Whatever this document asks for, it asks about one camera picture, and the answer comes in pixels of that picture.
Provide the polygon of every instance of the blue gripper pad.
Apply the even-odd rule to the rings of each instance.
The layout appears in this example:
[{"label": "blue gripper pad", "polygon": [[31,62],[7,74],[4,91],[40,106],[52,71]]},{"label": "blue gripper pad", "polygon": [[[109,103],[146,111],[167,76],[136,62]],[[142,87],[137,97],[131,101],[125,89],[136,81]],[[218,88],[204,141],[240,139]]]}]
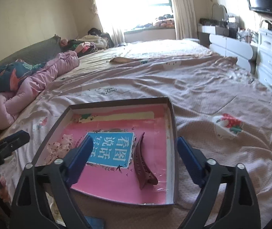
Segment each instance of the blue gripper pad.
[{"label": "blue gripper pad", "polygon": [[64,162],[67,166],[65,183],[68,187],[78,182],[93,147],[93,139],[88,136],[82,141],[78,148],[70,150],[64,157]]},{"label": "blue gripper pad", "polygon": [[206,184],[205,163],[207,161],[204,154],[192,148],[183,137],[177,139],[177,150],[193,183],[203,188]]}]

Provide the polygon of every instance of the silver screw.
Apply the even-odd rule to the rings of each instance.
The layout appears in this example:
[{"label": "silver screw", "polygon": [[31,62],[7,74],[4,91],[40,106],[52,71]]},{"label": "silver screw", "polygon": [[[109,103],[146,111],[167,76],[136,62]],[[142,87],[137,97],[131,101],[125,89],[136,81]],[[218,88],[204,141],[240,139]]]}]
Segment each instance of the silver screw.
[{"label": "silver screw", "polygon": [[33,164],[32,163],[27,163],[25,167],[26,167],[26,169],[31,169],[33,167]]},{"label": "silver screw", "polygon": [[210,158],[207,160],[207,163],[210,165],[216,165],[217,162],[214,159]]},{"label": "silver screw", "polygon": [[58,158],[58,159],[54,160],[54,163],[55,163],[55,164],[61,164],[61,163],[63,163],[63,162],[64,162],[64,160],[61,159],[61,158]]},{"label": "silver screw", "polygon": [[237,164],[237,167],[238,167],[239,169],[245,169],[244,164]]}]

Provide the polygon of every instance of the pillow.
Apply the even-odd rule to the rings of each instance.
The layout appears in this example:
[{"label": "pillow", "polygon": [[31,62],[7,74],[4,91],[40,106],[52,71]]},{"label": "pillow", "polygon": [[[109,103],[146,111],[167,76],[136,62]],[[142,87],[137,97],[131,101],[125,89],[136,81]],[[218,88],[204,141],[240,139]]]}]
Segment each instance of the pillow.
[{"label": "pillow", "polygon": [[59,46],[61,38],[54,35],[52,38],[25,47],[0,61],[0,66],[22,59],[30,65],[48,62],[54,59],[61,51]]}]

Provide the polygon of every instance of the pink quilt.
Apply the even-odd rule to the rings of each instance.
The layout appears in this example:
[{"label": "pink quilt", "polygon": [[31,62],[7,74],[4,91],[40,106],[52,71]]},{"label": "pink quilt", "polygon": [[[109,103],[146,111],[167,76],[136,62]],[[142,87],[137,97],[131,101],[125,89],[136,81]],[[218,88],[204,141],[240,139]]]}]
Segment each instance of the pink quilt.
[{"label": "pink quilt", "polygon": [[27,77],[16,93],[0,93],[0,130],[9,128],[19,113],[53,80],[77,66],[79,60],[76,52],[59,53],[56,58],[47,62],[44,68]]}]

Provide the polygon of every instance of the bed sheet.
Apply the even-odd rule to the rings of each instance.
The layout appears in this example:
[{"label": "bed sheet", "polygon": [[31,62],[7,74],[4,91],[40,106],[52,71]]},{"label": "bed sheet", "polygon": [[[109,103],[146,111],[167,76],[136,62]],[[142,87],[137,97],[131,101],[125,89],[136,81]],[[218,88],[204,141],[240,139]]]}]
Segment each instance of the bed sheet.
[{"label": "bed sheet", "polygon": [[[155,60],[119,65],[110,62],[114,57]],[[138,43],[80,58],[79,67],[56,79],[3,133],[5,137],[22,129],[31,137],[1,166],[10,195],[23,167],[68,105],[168,96],[178,136],[220,164],[245,164],[263,227],[272,218],[272,93],[236,61],[187,40]],[[221,185],[210,222],[224,190]],[[125,207],[75,191],[73,196],[85,215],[105,219],[107,228],[177,228],[199,191],[179,160],[178,202],[173,208]]]}]

